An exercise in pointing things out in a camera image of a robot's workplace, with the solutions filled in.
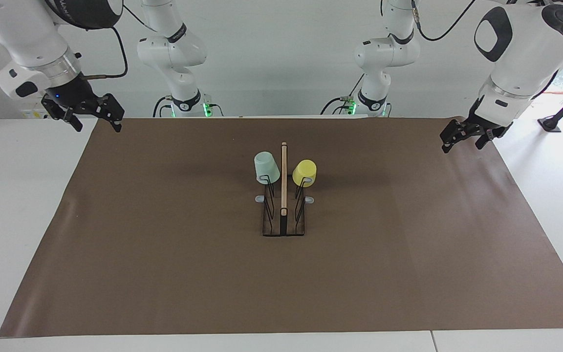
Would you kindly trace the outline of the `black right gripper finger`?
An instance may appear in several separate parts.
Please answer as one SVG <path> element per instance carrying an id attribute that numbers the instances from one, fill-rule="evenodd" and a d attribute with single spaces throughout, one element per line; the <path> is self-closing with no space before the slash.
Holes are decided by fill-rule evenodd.
<path id="1" fill-rule="evenodd" d="M 107 121 L 116 133 L 121 132 L 125 110 L 111 93 L 87 99 L 86 110 L 92 116 Z"/>
<path id="2" fill-rule="evenodd" d="M 71 125 L 71 127 L 73 127 L 76 132 L 81 132 L 83 124 L 74 114 L 73 109 L 63 109 L 63 107 L 58 105 L 58 103 L 56 103 L 51 98 L 42 98 L 42 106 L 47 112 L 47 116 L 49 118 L 53 120 L 63 121 Z"/>

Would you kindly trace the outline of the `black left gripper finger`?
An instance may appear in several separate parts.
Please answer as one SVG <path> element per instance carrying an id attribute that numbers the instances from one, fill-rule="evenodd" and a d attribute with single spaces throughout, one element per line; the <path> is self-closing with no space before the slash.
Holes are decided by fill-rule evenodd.
<path id="1" fill-rule="evenodd" d="M 479 133 L 479 138 L 475 142 L 476 149 L 482 150 L 487 143 L 491 142 L 491 140 L 495 138 L 494 131 L 495 129 L 483 129 L 483 131 Z"/>
<path id="2" fill-rule="evenodd" d="M 442 140 L 442 151 L 448 154 L 452 147 L 465 139 L 465 130 L 462 123 L 458 120 L 451 120 L 440 133 L 440 140 Z"/>

